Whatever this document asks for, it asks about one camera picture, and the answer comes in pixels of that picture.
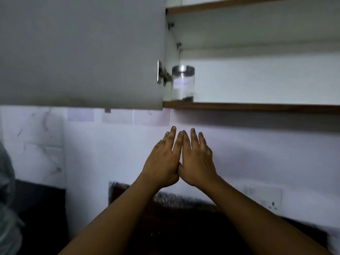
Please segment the person's right hand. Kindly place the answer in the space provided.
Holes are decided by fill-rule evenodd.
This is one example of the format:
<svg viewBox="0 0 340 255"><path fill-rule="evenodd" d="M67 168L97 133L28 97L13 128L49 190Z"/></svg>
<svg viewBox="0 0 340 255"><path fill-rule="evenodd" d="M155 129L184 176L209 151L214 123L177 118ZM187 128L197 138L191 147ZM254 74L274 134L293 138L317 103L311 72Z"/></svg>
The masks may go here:
<svg viewBox="0 0 340 255"><path fill-rule="evenodd" d="M221 177L217 174L215 165L206 159L206 140L201 132L196 133L199 139L199 151L191 151L191 139L185 131L182 143L182 164L178 168L178 174L187 184L201 191L216 184Z"/></svg>

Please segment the person's left hand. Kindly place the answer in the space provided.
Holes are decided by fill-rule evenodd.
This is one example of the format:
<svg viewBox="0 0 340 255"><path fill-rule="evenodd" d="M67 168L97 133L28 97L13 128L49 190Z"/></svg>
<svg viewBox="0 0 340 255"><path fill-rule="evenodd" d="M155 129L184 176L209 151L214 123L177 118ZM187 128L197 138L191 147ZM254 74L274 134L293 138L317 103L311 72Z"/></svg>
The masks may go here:
<svg viewBox="0 0 340 255"><path fill-rule="evenodd" d="M177 169L180 165L183 135L182 132L176 134L172 152L168 150L168 133L166 132L163 139L163 150L155 152L155 146L149 154L142 172L138 176L145 184L153 190L159 191L162 188L169 187L179 180Z"/></svg>

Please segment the person's left forearm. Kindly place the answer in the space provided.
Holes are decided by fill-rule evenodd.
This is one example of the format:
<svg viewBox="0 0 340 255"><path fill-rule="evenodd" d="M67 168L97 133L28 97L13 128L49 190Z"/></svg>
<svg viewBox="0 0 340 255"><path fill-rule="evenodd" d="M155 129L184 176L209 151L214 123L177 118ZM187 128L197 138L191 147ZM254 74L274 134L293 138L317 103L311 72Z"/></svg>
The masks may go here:
<svg viewBox="0 0 340 255"><path fill-rule="evenodd" d="M58 255L120 255L147 204L160 190L158 179L140 175Z"/></svg>

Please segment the person's right forearm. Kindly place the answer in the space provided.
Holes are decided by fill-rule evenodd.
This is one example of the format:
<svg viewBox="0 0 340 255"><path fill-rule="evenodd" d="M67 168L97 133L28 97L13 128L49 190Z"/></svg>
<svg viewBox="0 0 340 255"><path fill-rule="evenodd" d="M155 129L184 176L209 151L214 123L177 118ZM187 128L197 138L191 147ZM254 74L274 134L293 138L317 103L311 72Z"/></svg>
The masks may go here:
<svg viewBox="0 0 340 255"><path fill-rule="evenodd" d="M219 176L205 181L201 190L224 212L254 254L332 255Z"/></svg>

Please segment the glass jar with metal lid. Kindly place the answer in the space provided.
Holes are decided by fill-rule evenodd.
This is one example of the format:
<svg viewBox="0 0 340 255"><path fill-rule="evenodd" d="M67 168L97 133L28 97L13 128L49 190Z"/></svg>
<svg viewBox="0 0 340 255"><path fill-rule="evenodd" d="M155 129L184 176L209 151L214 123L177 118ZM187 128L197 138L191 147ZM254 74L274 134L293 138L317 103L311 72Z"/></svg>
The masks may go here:
<svg viewBox="0 0 340 255"><path fill-rule="evenodd" d="M194 101L195 68L190 65L172 67L171 100Z"/></svg>

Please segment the metal cabinet door hinge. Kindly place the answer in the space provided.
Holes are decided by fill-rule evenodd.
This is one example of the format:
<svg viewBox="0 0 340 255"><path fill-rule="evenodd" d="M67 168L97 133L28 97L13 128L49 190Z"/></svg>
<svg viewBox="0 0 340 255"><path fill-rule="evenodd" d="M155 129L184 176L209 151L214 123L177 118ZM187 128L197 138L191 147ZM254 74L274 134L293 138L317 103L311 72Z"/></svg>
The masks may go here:
<svg viewBox="0 0 340 255"><path fill-rule="evenodd" d="M163 84L166 86L168 82L172 81L172 75L168 72L168 70L163 67L162 62L160 60L157 61L157 83Z"/></svg>

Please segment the grey cabinet door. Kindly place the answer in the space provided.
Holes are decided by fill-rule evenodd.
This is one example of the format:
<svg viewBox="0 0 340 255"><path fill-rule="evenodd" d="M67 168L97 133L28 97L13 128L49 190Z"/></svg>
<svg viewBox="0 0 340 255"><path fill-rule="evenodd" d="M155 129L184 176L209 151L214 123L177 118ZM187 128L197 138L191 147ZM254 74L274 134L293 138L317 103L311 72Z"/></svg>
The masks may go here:
<svg viewBox="0 0 340 255"><path fill-rule="evenodd" d="M161 110L166 0L0 0L0 105Z"/></svg>

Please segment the translucent plastic bag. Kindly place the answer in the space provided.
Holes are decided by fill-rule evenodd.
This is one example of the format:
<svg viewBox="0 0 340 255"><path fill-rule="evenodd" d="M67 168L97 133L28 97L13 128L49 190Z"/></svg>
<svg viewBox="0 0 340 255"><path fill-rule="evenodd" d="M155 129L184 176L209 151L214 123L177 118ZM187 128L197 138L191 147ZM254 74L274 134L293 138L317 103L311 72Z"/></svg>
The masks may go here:
<svg viewBox="0 0 340 255"><path fill-rule="evenodd" d="M22 246L24 222L11 208L15 197L15 171L0 141L0 255L17 255Z"/></svg>

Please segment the white wall socket plate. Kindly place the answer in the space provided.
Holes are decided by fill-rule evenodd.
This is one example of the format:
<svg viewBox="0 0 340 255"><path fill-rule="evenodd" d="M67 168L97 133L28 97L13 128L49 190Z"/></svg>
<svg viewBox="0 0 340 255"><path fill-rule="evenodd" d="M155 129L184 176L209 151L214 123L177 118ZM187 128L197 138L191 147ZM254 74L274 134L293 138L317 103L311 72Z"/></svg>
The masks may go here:
<svg viewBox="0 0 340 255"><path fill-rule="evenodd" d="M244 186L243 193L271 212L278 214L281 209L283 190L274 187Z"/></svg>

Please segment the white wall cabinet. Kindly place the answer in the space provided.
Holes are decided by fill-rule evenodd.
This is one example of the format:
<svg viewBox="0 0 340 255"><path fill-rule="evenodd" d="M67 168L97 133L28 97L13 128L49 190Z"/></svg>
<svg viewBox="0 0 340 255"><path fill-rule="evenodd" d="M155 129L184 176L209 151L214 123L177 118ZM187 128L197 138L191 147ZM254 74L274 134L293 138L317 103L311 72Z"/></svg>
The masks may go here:
<svg viewBox="0 0 340 255"><path fill-rule="evenodd" d="M166 67L193 102L163 107L340 115L340 0L167 0Z"/></svg>

